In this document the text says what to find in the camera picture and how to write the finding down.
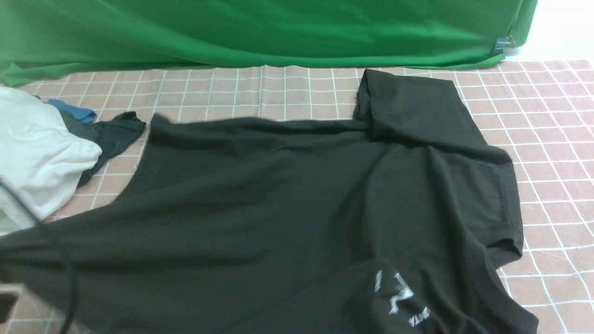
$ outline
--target green fabric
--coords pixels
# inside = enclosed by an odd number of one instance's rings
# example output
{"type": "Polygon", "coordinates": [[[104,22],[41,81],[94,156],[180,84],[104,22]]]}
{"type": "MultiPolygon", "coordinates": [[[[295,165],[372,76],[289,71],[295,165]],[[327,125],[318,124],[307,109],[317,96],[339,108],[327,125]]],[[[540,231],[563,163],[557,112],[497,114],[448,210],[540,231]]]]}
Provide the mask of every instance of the green fabric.
{"type": "Polygon", "coordinates": [[[536,0],[4,0],[0,80],[171,66],[490,66],[536,0]]]}

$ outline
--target white print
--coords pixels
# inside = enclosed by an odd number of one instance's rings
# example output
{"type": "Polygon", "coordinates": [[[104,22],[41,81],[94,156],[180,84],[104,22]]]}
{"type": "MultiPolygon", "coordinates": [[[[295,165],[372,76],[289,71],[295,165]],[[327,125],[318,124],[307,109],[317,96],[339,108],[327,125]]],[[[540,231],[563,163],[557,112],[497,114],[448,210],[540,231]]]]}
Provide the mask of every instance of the white print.
{"type": "Polygon", "coordinates": [[[388,314],[398,313],[398,305],[396,305],[396,303],[401,300],[409,299],[410,297],[412,297],[415,294],[414,292],[412,292],[412,290],[409,288],[409,286],[406,285],[406,282],[404,279],[402,279],[402,276],[400,276],[400,273],[396,273],[396,275],[394,275],[394,278],[396,278],[398,280],[400,285],[398,285],[396,287],[396,289],[398,290],[398,294],[395,296],[392,296],[390,298],[390,304],[392,305],[392,309],[390,310],[390,312],[388,314]]]}
{"type": "Polygon", "coordinates": [[[431,311],[425,307],[423,312],[410,317],[410,319],[409,319],[410,325],[415,327],[416,325],[422,323],[423,321],[425,321],[425,319],[427,319],[429,317],[429,314],[431,314],[431,311]]]}
{"type": "Polygon", "coordinates": [[[378,292],[381,288],[381,274],[383,272],[380,270],[375,274],[375,291],[378,292]]]}

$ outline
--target black t-shirt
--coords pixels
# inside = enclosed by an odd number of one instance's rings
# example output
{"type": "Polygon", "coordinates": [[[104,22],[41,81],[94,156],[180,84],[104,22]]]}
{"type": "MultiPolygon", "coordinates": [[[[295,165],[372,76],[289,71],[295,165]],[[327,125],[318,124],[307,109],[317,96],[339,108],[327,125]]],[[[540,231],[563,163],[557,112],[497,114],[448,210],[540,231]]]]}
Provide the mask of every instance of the black t-shirt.
{"type": "MultiPolygon", "coordinates": [[[[496,268],[522,256],[516,179],[450,81],[366,71],[352,120],[155,116],[114,203],[49,225],[99,333],[534,334],[496,268]]],[[[59,308],[36,230],[4,272],[59,308]]]]}

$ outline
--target white garment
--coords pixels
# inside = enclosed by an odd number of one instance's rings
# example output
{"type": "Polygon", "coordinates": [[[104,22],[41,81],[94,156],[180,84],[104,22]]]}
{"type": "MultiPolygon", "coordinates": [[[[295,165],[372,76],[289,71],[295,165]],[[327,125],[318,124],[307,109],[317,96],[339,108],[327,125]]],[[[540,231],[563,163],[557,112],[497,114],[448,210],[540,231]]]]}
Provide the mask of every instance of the white garment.
{"type": "MultiPolygon", "coordinates": [[[[100,155],[99,145],[68,132],[54,106],[0,87],[0,178],[39,219],[72,197],[81,174],[100,155]]],[[[0,235],[31,223],[8,194],[0,192],[0,235]]]]}

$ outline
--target binder clip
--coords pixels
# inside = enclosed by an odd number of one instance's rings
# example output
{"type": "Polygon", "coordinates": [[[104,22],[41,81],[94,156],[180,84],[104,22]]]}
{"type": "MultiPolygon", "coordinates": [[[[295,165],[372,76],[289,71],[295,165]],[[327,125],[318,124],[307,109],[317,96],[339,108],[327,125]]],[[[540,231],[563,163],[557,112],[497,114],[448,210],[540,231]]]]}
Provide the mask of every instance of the binder clip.
{"type": "Polygon", "coordinates": [[[507,37],[502,37],[495,40],[495,47],[493,48],[493,52],[501,53],[505,49],[513,49],[515,47],[516,41],[514,40],[514,36],[509,35],[507,37]]]}

